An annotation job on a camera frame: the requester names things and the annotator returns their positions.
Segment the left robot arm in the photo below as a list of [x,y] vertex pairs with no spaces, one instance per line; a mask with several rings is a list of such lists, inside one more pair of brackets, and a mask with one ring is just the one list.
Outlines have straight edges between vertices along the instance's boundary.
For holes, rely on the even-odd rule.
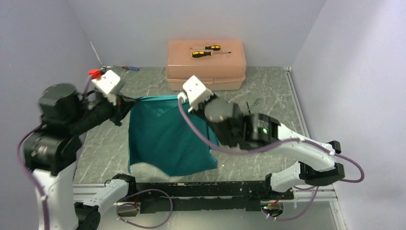
[[52,85],[39,99],[41,123],[23,138],[18,151],[36,189],[41,230],[95,230],[102,215],[123,198],[132,201],[138,188],[133,176],[118,174],[94,196],[76,202],[73,179],[82,147],[80,136],[109,120],[120,126],[135,99],[116,95],[90,103],[69,83]]

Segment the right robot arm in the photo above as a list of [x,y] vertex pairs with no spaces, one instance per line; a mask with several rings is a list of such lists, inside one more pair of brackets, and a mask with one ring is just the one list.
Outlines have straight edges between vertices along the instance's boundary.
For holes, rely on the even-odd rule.
[[344,166],[334,160],[340,153],[336,143],[321,143],[300,135],[270,116],[244,113],[236,103],[212,95],[190,101],[188,113],[199,117],[214,132],[218,143],[204,137],[190,124],[193,132],[215,150],[233,155],[276,153],[295,159],[289,168],[271,174],[264,185],[270,199],[297,186],[327,186],[345,178]]

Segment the pink plastic toolbox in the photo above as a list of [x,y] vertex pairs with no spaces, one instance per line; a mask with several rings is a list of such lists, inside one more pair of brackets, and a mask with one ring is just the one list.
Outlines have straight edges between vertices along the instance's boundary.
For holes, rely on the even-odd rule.
[[[219,45],[220,54],[201,58],[192,58],[195,51],[212,51],[191,49]],[[209,89],[238,90],[246,79],[246,58],[240,40],[170,40],[168,42],[166,61],[166,81],[173,91],[182,90],[183,84],[195,75]]]

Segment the small yellow-black screwdriver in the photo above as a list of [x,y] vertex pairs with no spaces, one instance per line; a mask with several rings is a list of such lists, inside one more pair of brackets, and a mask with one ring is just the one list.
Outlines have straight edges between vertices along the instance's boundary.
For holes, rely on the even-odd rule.
[[212,45],[212,46],[204,46],[204,47],[191,47],[191,49],[204,49],[204,50],[220,51],[221,46]]

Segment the large yellow-black screwdriver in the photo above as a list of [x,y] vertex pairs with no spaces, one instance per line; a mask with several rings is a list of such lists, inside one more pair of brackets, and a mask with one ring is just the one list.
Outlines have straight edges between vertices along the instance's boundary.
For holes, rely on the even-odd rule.
[[228,51],[228,52],[195,51],[195,52],[191,53],[191,56],[192,56],[192,58],[202,58],[202,57],[220,55],[220,54],[231,54],[231,51]]

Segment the teal cloth napkin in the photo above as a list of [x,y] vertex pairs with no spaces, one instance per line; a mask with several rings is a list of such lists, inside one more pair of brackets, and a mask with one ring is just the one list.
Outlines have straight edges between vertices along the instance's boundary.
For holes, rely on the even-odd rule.
[[128,166],[147,163],[168,176],[186,176],[216,169],[217,159],[192,131],[175,95],[136,99],[128,128]]

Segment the red-blue screwdriver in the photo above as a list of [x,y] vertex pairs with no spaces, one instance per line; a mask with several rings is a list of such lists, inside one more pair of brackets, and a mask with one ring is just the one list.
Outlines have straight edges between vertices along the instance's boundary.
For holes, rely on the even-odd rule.
[[130,70],[130,71],[139,71],[140,70],[140,68],[133,67],[133,66],[114,66],[114,67]]

